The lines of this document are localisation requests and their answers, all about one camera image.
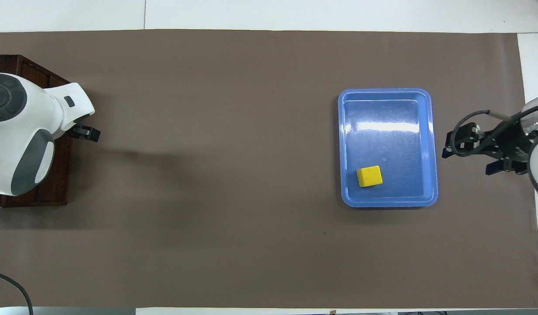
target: yellow block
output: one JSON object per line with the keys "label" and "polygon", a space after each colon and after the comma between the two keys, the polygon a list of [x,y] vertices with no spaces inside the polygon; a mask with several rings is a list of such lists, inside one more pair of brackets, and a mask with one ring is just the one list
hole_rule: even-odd
{"label": "yellow block", "polygon": [[357,169],[356,175],[359,178],[360,187],[368,187],[383,183],[381,179],[380,167],[378,165]]}

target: blue tray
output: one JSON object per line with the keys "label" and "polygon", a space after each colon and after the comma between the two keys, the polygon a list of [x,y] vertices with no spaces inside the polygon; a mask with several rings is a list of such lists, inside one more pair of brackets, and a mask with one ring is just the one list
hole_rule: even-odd
{"label": "blue tray", "polygon": [[[420,88],[349,89],[339,95],[341,195],[351,207],[426,207],[438,197],[430,95]],[[384,183],[360,187],[379,165]]]}

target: white table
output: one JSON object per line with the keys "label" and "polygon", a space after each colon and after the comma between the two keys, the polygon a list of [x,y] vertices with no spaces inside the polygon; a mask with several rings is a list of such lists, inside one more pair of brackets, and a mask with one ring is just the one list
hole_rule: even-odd
{"label": "white table", "polygon": [[[0,0],[0,32],[143,28],[515,32],[519,33],[525,100],[538,96],[538,0]],[[537,196],[535,202],[538,223]],[[139,309],[137,313],[265,315],[329,311],[170,308]],[[397,310],[338,309],[343,313],[377,311]]]}

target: brown mat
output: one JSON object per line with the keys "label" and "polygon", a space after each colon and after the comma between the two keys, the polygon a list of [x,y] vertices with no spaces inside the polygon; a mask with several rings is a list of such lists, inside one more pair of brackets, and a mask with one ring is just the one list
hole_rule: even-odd
{"label": "brown mat", "polygon": [[[515,34],[31,32],[5,53],[81,83],[102,131],[68,206],[0,210],[0,271],[35,305],[538,307],[528,178],[440,159],[465,114],[523,106]],[[337,96],[363,87],[429,91],[435,205],[341,201]]]}

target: black cable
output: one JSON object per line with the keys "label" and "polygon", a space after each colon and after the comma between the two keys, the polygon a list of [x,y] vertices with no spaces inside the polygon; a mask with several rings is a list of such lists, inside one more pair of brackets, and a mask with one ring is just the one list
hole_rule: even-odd
{"label": "black cable", "polygon": [[481,143],[476,146],[475,148],[469,150],[469,151],[466,151],[466,152],[463,152],[463,151],[459,151],[456,146],[455,146],[455,134],[458,132],[459,130],[459,127],[461,127],[461,124],[465,123],[465,121],[473,116],[477,116],[477,115],[480,115],[480,114],[489,114],[491,111],[490,110],[478,110],[476,112],[473,112],[467,116],[465,116],[463,119],[459,120],[459,122],[455,125],[455,128],[454,130],[451,132],[451,136],[450,136],[450,149],[451,151],[457,155],[457,156],[469,156],[469,155],[473,155],[473,154],[477,154],[479,153],[481,150],[483,150],[487,145],[491,144],[491,142],[493,141],[493,139],[497,138],[501,133],[503,133],[503,131],[505,131],[508,127],[512,126],[513,124],[519,122],[519,120],[533,112],[537,112],[538,111],[538,105],[537,106],[534,106],[528,110],[525,110],[524,112],[521,112],[521,113],[518,113],[518,114],[515,114],[513,115],[511,118],[511,120],[508,120],[507,122],[503,122],[501,124],[499,124],[495,129],[493,129],[493,131],[487,136],[487,138],[483,141],[481,141]]}
{"label": "black cable", "polygon": [[22,295],[24,296],[24,298],[26,299],[26,304],[28,305],[28,312],[30,315],[34,315],[34,309],[33,307],[31,306],[31,301],[30,301],[30,297],[28,296],[28,293],[26,292],[26,290],[22,287],[22,285],[20,285],[19,283],[17,283],[17,281],[14,281],[13,279],[3,275],[2,273],[0,273],[0,278],[3,279],[4,281],[7,281],[8,283],[10,283],[11,285],[14,285],[15,287],[17,287],[17,289],[19,289],[22,293]]}

